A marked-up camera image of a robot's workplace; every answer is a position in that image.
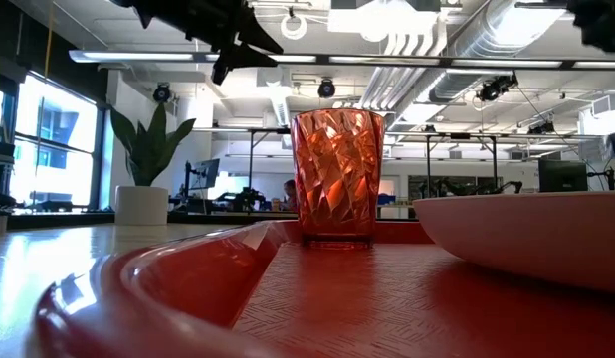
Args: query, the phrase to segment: red plastic tray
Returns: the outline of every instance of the red plastic tray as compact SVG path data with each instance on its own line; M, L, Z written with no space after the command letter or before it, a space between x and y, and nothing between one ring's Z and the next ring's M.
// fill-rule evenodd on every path
M52 285L34 349L59 357L615 357L615 295L480 268L417 223L372 250L296 222L99 260Z

